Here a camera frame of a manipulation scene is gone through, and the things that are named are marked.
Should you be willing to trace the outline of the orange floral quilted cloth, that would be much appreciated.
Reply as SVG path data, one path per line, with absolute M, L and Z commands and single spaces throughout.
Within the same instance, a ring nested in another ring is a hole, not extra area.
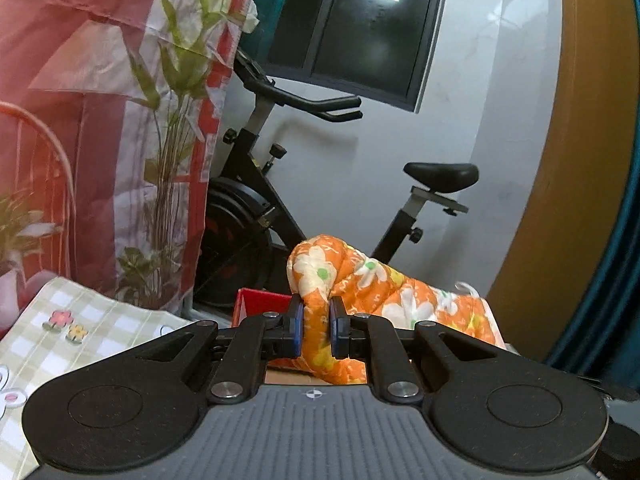
M 281 370 L 311 374 L 333 385 L 363 384 L 366 366 L 354 359 L 335 359 L 329 337 L 329 300 L 341 298 L 349 315 L 367 313 L 387 318 L 396 328 L 412 330 L 435 321 L 505 349 L 486 299 L 465 282 L 446 292 L 409 278 L 344 240 L 321 234 L 298 244 L 286 264 L 291 292 L 304 303 L 302 354 L 270 363 Z

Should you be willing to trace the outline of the red strawberry cardboard box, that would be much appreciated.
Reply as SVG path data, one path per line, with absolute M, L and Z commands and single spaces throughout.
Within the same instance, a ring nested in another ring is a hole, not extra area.
M 238 327 L 248 316 L 262 315 L 265 312 L 285 313 L 291 299 L 291 295 L 241 288 L 236 294 L 231 326 Z

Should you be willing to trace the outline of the black exercise bike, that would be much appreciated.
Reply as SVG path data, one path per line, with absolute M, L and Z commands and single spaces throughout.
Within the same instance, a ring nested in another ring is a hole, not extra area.
M 194 304 L 207 313 L 232 311 L 242 288 L 288 292 L 288 255 L 305 234 L 267 178 L 286 151 L 275 143 L 264 164 L 253 156 L 273 107 L 291 107 L 325 122 L 354 122 L 363 116 L 359 96 L 308 100 L 279 88 L 243 51 L 236 52 L 233 70 L 254 94 L 255 106 L 242 129 L 224 133 L 222 140 L 231 150 L 220 174 L 208 182 L 205 231 L 193 287 Z M 442 206 L 450 216 L 468 212 L 452 196 L 480 178 L 473 164 L 408 162 L 404 171 L 416 183 L 374 248 L 374 258 L 382 263 L 390 262 L 405 240 L 420 242 L 423 231 L 416 226 L 416 217 L 425 204 Z

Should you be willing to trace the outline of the checked green white tablecloth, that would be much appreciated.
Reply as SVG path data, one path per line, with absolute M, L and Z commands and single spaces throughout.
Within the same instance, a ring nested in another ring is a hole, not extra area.
M 36 389 L 186 323 L 66 278 L 47 282 L 1 339 L 1 477 L 21 479 L 36 466 L 22 428 L 24 405 Z

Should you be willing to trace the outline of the teal curtain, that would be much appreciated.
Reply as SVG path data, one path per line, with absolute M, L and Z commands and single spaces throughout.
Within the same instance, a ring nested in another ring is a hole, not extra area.
M 639 387 L 639 155 L 597 271 L 546 363 Z

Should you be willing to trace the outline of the brown wooden door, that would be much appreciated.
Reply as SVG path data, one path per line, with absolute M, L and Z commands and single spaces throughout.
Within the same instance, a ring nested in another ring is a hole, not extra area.
M 613 231 L 639 92 L 634 0 L 563 0 L 558 84 L 532 192 L 488 300 L 506 340 L 543 360 Z

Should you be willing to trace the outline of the pink printed backdrop curtain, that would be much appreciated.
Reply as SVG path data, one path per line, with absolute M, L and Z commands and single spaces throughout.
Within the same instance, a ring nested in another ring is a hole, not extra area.
M 1 325 L 62 276 L 150 310 L 194 287 L 252 0 L 1 0 Z

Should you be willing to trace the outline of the dark window with frame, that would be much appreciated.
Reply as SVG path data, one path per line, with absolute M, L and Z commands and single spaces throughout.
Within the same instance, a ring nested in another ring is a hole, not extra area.
M 442 0 L 253 0 L 242 49 L 268 75 L 415 110 Z

